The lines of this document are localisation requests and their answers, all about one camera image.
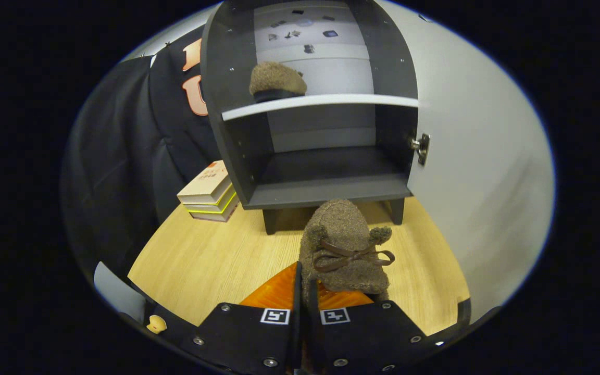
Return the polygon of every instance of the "white panel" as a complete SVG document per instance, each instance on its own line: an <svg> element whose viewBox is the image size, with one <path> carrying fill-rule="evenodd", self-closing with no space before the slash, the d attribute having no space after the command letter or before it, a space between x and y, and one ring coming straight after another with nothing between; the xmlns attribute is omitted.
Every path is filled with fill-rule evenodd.
<svg viewBox="0 0 600 375"><path fill-rule="evenodd" d="M555 177L540 119L476 47L404 7L377 1L402 31L417 76L418 134L431 136L408 187L460 263L472 322L504 304L541 253Z"/></svg>
<svg viewBox="0 0 600 375"><path fill-rule="evenodd" d="M272 135L274 152L329 147L373 146L376 128L340 128Z"/></svg>
<svg viewBox="0 0 600 375"><path fill-rule="evenodd" d="M418 107L418 99L374 94L308 95L246 105L245 107L222 112L221 117L224 121L229 121L231 119L250 116L253 114L261 114L263 112L277 111L279 109L323 104L389 104L402 105L404 107Z"/></svg>
<svg viewBox="0 0 600 375"><path fill-rule="evenodd" d="M310 4L310 2L290 2L269 5L254 10L254 39L256 51L305 44L341 43L365 45L360 28L345 3L331 2L328 4ZM304 10L304 14L292 14L292 10ZM335 21L323 19L323 16L333 17ZM286 21L275 28L273 24ZM325 36L324 31L335 31L337 36ZM270 40L269 35L277 38Z"/></svg>
<svg viewBox="0 0 600 375"><path fill-rule="evenodd" d="M291 45L275 49L267 49L256 53L259 63L264 61L275 61L285 64L287 61L305 59L366 59L369 53L366 45L357 44L312 44L312 53L305 52L304 45Z"/></svg>
<svg viewBox="0 0 600 375"><path fill-rule="evenodd" d="M116 311L143 323L145 297L120 280L102 261L98 262L94 271L94 287Z"/></svg>
<svg viewBox="0 0 600 375"><path fill-rule="evenodd" d="M305 95L374 94L372 69L368 59L313 59L284 64L302 72L307 83Z"/></svg>

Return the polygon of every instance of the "cabinet shelf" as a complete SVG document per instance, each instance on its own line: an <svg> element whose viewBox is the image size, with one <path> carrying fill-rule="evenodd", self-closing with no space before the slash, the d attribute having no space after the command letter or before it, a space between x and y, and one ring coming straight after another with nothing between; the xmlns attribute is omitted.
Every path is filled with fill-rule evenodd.
<svg viewBox="0 0 600 375"><path fill-rule="evenodd" d="M223 121L229 121L240 117L254 114L262 114L279 109L307 107L310 105L329 105L329 104L388 104L400 105L403 107L418 107L418 99L410 97L400 97L392 95L376 94L321 94L307 95L300 97L291 97L288 99L271 100L259 104L247 105L230 111L221 113Z"/></svg>
<svg viewBox="0 0 600 375"><path fill-rule="evenodd" d="M320 206L331 199L373 201L411 195L409 174L374 146L274 154L245 209Z"/></svg>

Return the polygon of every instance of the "book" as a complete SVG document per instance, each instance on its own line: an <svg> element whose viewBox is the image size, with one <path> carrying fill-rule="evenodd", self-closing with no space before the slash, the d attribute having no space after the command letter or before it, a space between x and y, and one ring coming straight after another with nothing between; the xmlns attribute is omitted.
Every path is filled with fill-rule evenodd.
<svg viewBox="0 0 600 375"><path fill-rule="evenodd" d="M219 199L231 185L223 160L212 162L190 181L179 193L182 204L217 205Z"/></svg>
<svg viewBox="0 0 600 375"><path fill-rule="evenodd" d="M224 208L224 210L220 213L202 214L198 212L190 212L190 214L194 219L226 222L228 221L228 219L231 218L233 212L238 207L238 202L240 202L240 199L238 199L237 197L238 195L233 194L228 204L226 204L226 208Z"/></svg>
<svg viewBox="0 0 600 375"><path fill-rule="evenodd" d="M215 204L185 204L184 207L186 208L186 211L195 212L197 214L220 214L226 209L226 206L231 202L231 198L234 195L235 188L233 187L233 183L231 183Z"/></svg>

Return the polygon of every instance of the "sticker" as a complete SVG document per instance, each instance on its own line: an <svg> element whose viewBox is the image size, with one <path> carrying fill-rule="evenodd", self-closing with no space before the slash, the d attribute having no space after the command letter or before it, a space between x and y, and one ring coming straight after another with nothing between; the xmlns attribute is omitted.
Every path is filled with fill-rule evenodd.
<svg viewBox="0 0 600 375"><path fill-rule="evenodd" d="M346 308L334 308L334 309L322 309L321 310L321 323L327 324L339 324L348 323L351 319L348 318Z"/></svg>
<svg viewBox="0 0 600 375"><path fill-rule="evenodd" d="M262 312L261 323L288 325L290 309L267 308Z"/></svg>

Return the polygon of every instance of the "screw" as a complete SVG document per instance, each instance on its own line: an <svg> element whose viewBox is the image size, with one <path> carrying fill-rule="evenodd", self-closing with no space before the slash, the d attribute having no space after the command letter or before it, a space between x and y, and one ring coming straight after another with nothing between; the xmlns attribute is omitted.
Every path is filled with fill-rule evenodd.
<svg viewBox="0 0 600 375"><path fill-rule="evenodd" d="M267 367L277 367L277 365L279 365L279 362L274 360L273 358L265 358L262 364Z"/></svg>

